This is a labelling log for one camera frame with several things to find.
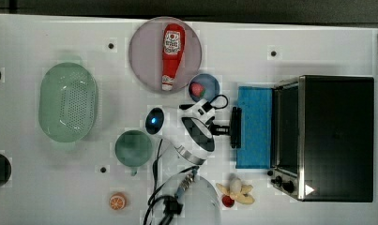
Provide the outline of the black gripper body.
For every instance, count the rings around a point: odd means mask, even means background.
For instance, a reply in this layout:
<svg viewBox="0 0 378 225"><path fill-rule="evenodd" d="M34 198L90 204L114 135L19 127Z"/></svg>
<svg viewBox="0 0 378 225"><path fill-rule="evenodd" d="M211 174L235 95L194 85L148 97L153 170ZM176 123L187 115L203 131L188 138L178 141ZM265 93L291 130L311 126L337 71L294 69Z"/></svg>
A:
<svg viewBox="0 0 378 225"><path fill-rule="evenodd" d="M230 136L230 127L229 126L221 126L217 124L211 124L209 126L209 130L212 135L220 136L220 135L227 135Z"/></svg>

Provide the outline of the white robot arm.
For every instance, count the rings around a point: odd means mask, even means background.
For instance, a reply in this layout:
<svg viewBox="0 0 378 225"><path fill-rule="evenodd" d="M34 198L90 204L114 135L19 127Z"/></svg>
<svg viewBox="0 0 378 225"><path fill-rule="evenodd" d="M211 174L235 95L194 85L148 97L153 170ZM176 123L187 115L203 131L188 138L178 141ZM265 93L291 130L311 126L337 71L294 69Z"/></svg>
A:
<svg viewBox="0 0 378 225"><path fill-rule="evenodd" d="M153 163L154 178L164 180L148 200L144 225L221 225L218 193L201 172L216 149L214 117L205 100L149 111L146 133L169 145Z"/></svg>

